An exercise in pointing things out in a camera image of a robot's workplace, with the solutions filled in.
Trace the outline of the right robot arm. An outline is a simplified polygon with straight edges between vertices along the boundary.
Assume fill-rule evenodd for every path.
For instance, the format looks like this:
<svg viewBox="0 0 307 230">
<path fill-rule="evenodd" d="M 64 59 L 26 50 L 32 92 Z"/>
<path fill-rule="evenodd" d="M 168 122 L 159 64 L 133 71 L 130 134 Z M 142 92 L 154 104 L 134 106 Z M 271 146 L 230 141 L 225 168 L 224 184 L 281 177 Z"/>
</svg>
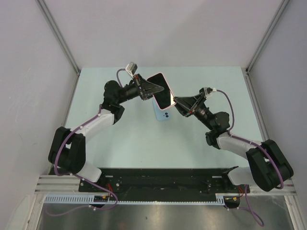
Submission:
<svg viewBox="0 0 307 230">
<path fill-rule="evenodd" d="M 221 180 L 222 188 L 233 192 L 244 184 L 256 185 L 265 192 L 283 189 L 284 182 L 294 175 L 294 171 L 278 144 L 272 139 L 257 142 L 233 134 L 230 114 L 212 113 L 205 105 L 208 96 L 206 89 L 201 89 L 195 96 L 175 97 L 174 101 L 181 115 L 193 115 L 209 129 L 205 134 L 209 146 L 232 152 L 248 161 L 248 167 L 235 166 L 225 172 L 227 177 Z"/>
</svg>

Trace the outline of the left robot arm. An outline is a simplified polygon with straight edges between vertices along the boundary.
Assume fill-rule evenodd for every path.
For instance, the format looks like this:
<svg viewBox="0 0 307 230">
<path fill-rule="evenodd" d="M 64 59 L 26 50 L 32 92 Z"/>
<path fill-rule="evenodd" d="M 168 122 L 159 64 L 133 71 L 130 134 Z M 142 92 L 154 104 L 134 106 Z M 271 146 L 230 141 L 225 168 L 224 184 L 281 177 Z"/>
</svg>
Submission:
<svg viewBox="0 0 307 230">
<path fill-rule="evenodd" d="M 122 103 L 136 97 L 148 100 L 164 88 L 136 74 L 125 87 L 110 80 L 105 84 L 104 90 L 104 100 L 93 118 L 75 128 L 61 126 L 56 130 L 48 156 L 57 176 L 79 176 L 88 180 L 89 186 L 97 192 L 105 188 L 106 180 L 101 177 L 102 171 L 87 160 L 87 142 L 121 119 L 125 110 Z"/>
</svg>

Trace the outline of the blue cased phone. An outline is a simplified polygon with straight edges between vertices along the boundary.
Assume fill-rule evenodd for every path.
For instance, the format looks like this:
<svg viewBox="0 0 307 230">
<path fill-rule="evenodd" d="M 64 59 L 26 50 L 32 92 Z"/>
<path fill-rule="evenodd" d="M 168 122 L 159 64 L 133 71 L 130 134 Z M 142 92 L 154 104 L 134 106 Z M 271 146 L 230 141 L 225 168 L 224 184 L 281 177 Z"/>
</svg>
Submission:
<svg viewBox="0 0 307 230">
<path fill-rule="evenodd" d="M 168 110 L 160 110 L 155 100 L 152 100 L 152 104 L 157 121 L 166 121 L 170 119 L 170 114 Z"/>
</svg>

